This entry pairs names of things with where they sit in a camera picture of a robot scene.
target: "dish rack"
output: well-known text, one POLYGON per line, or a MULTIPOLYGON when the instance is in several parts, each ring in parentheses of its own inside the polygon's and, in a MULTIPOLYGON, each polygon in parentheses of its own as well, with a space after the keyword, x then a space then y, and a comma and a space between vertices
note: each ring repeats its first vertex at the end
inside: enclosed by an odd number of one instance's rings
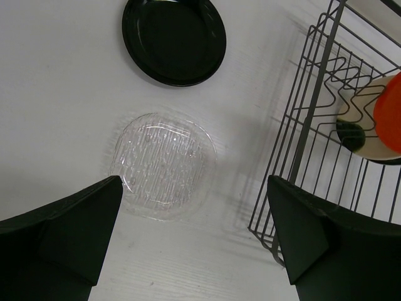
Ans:
MULTIPOLYGON (((342 146, 336 132, 338 110, 344 103, 349 108, 363 87, 400 71, 400 49, 400 43, 347 0, 331 0, 327 12, 309 27, 249 223, 250 232, 282 266, 267 202, 270 174, 353 211, 401 224, 401 214, 396 214, 401 211, 401 206, 397 207, 400 165, 397 161, 384 165, 353 154, 342 146)), ((372 94, 372 102, 379 95, 372 94)))

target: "dish rack frame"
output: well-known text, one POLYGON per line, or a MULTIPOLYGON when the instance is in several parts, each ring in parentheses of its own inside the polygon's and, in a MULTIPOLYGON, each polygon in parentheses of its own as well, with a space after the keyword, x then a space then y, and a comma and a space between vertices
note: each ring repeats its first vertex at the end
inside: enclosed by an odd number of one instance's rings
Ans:
MULTIPOLYGON (((309 27, 248 226, 282 266, 285 266, 284 260, 267 202, 270 174, 353 211, 401 224, 401 220, 393 218, 396 209, 401 209, 396 206, 401 198, 398 195, 400 165, 397 161, 381 164, 358 157, 342 146, 344 139, 340 141, 336 134, 340 105, 345 103, 350 108, 363 87, 401 70, 401 62, 394 62, 383 54, 385 51, 372 46, 352 24, 356 27, 364 24, 361 28, 383 39, 385 48, 390 45, 394 50, 401 49, 400 43, 351 7, 347 0, 331 0, 317 24, 309 27), (350 48, 349 44, 357 45, 358 49, 350 48), (380 65, 380 69, 368 63, 368 59, 380 65)), ((380 94, 371 94, 370 103, 380 94)), ((375 124, 373 117, 366 110, 365 113, 375 124)), ((349 138, 354 136, 352 131, 345 134, 349 138)))

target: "transparent plastic plate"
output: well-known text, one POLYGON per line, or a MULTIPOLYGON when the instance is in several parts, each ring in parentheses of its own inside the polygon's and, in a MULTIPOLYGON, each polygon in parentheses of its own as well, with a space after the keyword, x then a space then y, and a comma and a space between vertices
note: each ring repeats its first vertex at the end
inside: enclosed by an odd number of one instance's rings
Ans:
POLYGON ((200 208, 216 161, 216 149, 204 129, 185 118, 154 113, 124 129, 110 174, 122 178, 122 203, 128 212, 169 221, 200 208))

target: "metal wire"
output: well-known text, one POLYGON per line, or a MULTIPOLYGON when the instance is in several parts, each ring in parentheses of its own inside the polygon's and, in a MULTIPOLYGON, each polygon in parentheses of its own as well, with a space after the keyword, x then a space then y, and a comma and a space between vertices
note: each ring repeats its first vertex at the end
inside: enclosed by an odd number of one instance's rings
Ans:
POLYGON ((355 132, 340 131, 337 127, 337 118, 347 112, 340 114, 339 108, 346 105, 348 110, 358 110, 360 120, 363 116, 369 117, 372 128, 364 129, 365 132, 375 128, 367 107, 376 101, 385 86, 370 85, 378 88, 375 93, 363 88, 375 79, 398 73, 400 62, 383 54, 385 51, 373 47, 352 26, 344 24, 341 20, 344 14, 359 18, 395 49, 401 48, 398 42, 349 7, 346 0, 331 0, 327 12, 320 15, 316 25, 310 26, 248 227, 283 266, 267 202, 269 174, 286 178, 306 191, 361 214, 401 223, 394 220, 400 165, 368 161, 348 151, 344 141, 356 137, 355 132), (352 50, 345 42, 340 43, 346 40, 344 36, 352 40, 355 46, 352 50), (373 63, 367 62, 370 58, 374 58, 373 63), (354 100, 362 95, 371 100, 359 109, 354 100))

